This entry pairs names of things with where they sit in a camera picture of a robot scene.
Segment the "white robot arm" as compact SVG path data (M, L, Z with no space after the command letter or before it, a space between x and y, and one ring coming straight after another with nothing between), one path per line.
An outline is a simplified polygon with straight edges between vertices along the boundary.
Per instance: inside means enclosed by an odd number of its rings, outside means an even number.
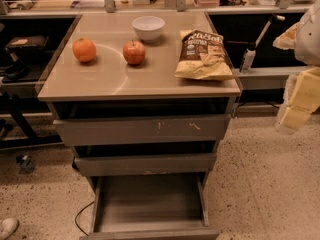
M288 77L277 114L276 129L293 134L320 107L320 0L315 0L298 23L278 36L273 46L293 49L295 58L307 65L302 72Z

